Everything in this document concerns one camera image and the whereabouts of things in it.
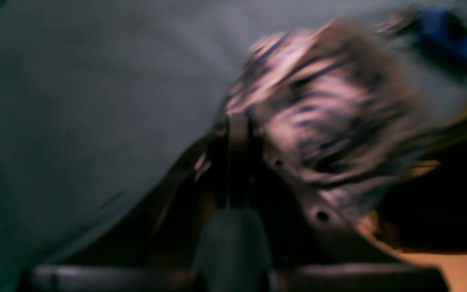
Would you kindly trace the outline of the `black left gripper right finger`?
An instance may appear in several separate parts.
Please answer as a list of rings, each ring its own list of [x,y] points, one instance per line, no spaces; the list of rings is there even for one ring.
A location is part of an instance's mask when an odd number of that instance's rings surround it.
[[[436,267],[398,259],[370,243],[287,163],[243,114],[229,117],[229,205],[262,221],[270,265],[258,292],[447,292]]]

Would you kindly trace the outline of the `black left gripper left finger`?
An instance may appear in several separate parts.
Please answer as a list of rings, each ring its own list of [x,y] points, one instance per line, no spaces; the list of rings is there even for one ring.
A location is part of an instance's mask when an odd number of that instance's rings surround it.
[[[200,213],[199,180],[226,164],[229,122],[189,147],[161,183],[111,231],[59,264],[26,269],[21,292],[205,292],[191,268]]]

